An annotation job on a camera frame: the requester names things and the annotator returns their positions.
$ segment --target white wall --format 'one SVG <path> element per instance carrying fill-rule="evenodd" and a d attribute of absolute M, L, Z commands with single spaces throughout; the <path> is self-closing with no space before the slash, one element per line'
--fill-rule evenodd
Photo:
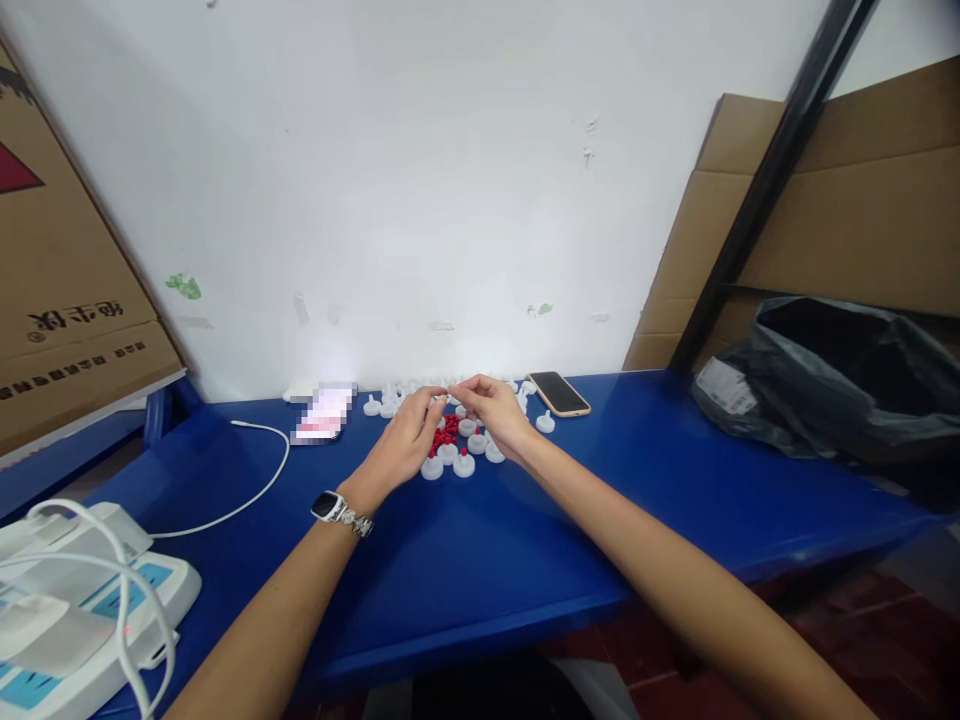
<path fill-rule="evenodd" d="M 826 5 L 0 0 L 0 20 L 222 401 L 619 369 L 716 100 L 785 97 Z M 842 87 L 956 53 L 950 7 L 884 0 Z M 179 272 L 201 299 L 164 287 Z"/>

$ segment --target white machine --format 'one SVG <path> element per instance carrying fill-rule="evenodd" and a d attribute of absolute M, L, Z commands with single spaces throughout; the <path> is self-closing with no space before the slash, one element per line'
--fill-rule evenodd
<path fill-rule="evenodd" d="M 40 514 L 47 506 L 75 516 Z M 83 720 L 128 682 L 152 714 L 172 628 L 200 592 L 197 571 L 152 544 L 113 503 L 48 501 L 0 528 L 0 718 Z M 150 703 L 139 671 L 164 660 Z"/>

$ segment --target metal watch strap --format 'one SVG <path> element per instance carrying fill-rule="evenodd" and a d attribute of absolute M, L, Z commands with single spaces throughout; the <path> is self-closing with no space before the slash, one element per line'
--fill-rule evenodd
<path fill-rule="evenodd" d="M 373 520 L 364 517 L 361 515 L 357 517 L 357 513 L 351 510 L 349 507 L 345 508 L 340 517 L 338 518 L 340 522 L 344 525 L 350 525 L 353 527 L 353 531 L 360 537 L 366 537 L 370 534 L 370 531 L 373 530 Z"/>

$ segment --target cardboard box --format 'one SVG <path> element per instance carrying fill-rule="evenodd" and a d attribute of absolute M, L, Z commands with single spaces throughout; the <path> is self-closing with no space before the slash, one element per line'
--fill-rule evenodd
<path fill-rule="evenodd" d="M 624 370 L 669 364 L 782 112 L 721 99 Z M 960 57 L 830 100 L 738 282 L 960 317 L 958 117 Z M 759 300 L 728 300 L 695 367 L 747 336 Z"/>
<path fill-rule="evenodd" d="M 782 113 L 783 103 L 740 95 L 720 99 L 624 370 L 669 364 Z"/>
<path fill-rule="evenodd" d="M 156 311 L 2 47 L 0 238 L 0 456 L 36 449 L 89 413 L 182 374 Z"/>

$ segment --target white cable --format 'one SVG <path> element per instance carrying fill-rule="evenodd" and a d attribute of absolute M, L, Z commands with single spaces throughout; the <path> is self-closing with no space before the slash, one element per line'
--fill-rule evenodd
<path fill-rule="evenodd" d="M 160 700 L 163 699 L 164 694 L 167 692 L 167 688 L 170 687 L 170 680 L 173 678 L 173 670 L 177 660 L 175 649 L 176 641 L 173 638 L 173 631 L 170 629 L 170 623 L 167 622 L 167 616 L 163 612 L 163 603 L 160 602 L 160 598 L 157 596 L 153 586 L 147 582 L 146 578 L 140 575 L 140 573 L 138 573 L 136 570 L 131 569 L 128 565 L 117 563 L 112 560 L 104 560 L 103 558 L 94 557 L 93 555 L 82 555 L 80 553 L 50 552 L 23 555 L 22 557 L 3 560 L 0 562 L 0 568 L 9 567 L 11 565 L 19 565 L 20 563 L 42 562 L 44 560 L 73 560 L 76 562 L 109 568 L 114 572 L 120 573 L 120 575 L 123 576 L 123 579 L 127 582 L 132 580 L 139 585 L 147 600 L 153 604 L 154 609 L 157 611 L 157 623 L 160 626 L 160 634 L 163 636 L 163 643 L 167 649 L 165 657 L 167 665 L 163 671 L 163 680 L 160 683 L 160 689 L 153 698 L 153 702 L 140 711 L 141 720 L 150 720 L 153 717 L 153 713 L 156 712 L 157 706 L 160 704 Z M 119 624 L 117 626 L 117 633 L 121 638 L 124 635 L 123 628 L 120 627 Z"/>
<path fill-rule="evenodd" d="M 107 542 L 109 542 L 110 546 L 113 548 L 113 554 L 116 556 L 117 563 L 126 567 L 127 553 L 123 549 L 123 543 L 120 542 L 120 538 L 116 536 L 116 533 L 114 533 L 113 530 L 107 527 L 106 523 L 100 520 L 100 518 L 98 518 L 80 503 L 74 502 L 73 500 L 44 500 L 43 502 L 37 503 L 30 508 L 30 511 L 27 513 L 27 518 L 31 519 L 39 516 L 40 511 L 48 507 L 59 507 L 70 510 L 71 512 L 76 513 L 78 517 L 81 517 L 86 522 L 90 523 L 93 527 L 99 530 L 104 537 L 107 538 Z M 150 705 L 150 696 L 147 694 L 147 688 L 143 684 L 143 678 L 140 677 L 140 673 L 137 672 L 137 669 L 133 665 L 133 661 L 130 659 L 130 653 L 127 652 L 127 640 L 124 633 L 124 628 L 127 626 L 127 618 L 129 614 L 130 581 L 126 578 L 126 576 L 122 576 L 120 579 L 120 610 L 119 614 L 117 615 L 117 653 L 120 656 L 120 667 L 123 668 L 123 674 L 126 676 L 127 682 L 130 683 L 130 689 L 133 690 L 133 696 L 137 699 L 137 707 L 140 709 L 140 715 L 141 717 L 148 717 L 147 708 Z"/>
<path fill-rule="evenodd" d="M 276 428 L 272 428 L 268 425 L 255 425 L 253 423 L 245 423 L 242 420 L 231 420 L 230 422 L 234 425 L 239 425 L 240 427 L 252 427 L 252 428 L 257 428 L 258 430 L 269 430 L 270 432 L 276 433 L 277 435 L 283 438 L 283 441 L 287 444 L 287 447 L 283 451 L 283 460 L 280 461 L 280 467 L 277 468 L 277 471 L 273 474 L 273 477 L 270 479 L 270 482 L 268 482 L 263 487 L 263 490 L 258 492 L 252 498 L 250 498 L 250 500 L 245 502 L 243 505 L 238 507 L 233 512 L 227 513 L 222 518 L 218 518 L 213 522 L 208 522 L 206 525 L 201 525 L 200 527 L 190 528 L 189 530 L 178 530 L 177 532 L 172 532 L 172 533 L 153 533 L 150 535 L 150 537 L 152 537 L 155 540 L 159 540 L 161 538 L 180 537 L 182 535 L 192 535 L 193 533 L 200 532 L 201 530 L 209 530 L 214 525 L 219 525 L 224 520 L 229 520 L 237 513 L 243 512 L 248 507 L 253 505 L 257 500 L 259 500 L 263 496 L 263 494 L 267 490 L 270 489 L 270 487 L 277 481 L 277 478 L 280 477 L 280 473 L 283 472 L 283 466 L 287 464 L 287 456 L 290 454 L 290 438 L 287 437 L 286 433 L 280 432 Z"/>

